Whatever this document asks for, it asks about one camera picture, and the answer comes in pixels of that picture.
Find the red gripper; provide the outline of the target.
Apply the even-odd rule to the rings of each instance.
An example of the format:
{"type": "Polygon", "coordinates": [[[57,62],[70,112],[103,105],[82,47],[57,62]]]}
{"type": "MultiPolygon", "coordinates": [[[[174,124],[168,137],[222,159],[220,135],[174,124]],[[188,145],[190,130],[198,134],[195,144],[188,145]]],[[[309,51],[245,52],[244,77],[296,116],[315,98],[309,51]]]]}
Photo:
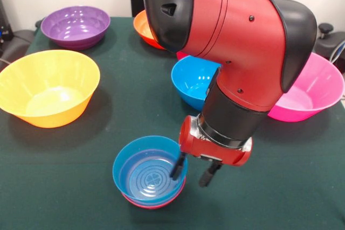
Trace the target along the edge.
{"type": "Polygon", "coordinates": [[[223,147],[205,137],[198,126],[197,117],[188,115],[182,123],[178,143],[181,153],[170,172],[170,178],[177,179],[180,176],[186,154],[213,159],[216,161],[204,171],[198,182],[200,187],[207,187],[223,164],[242,166],[247,162],[252,152],[253,139],[249,138],[240,148],[223,147]]]}

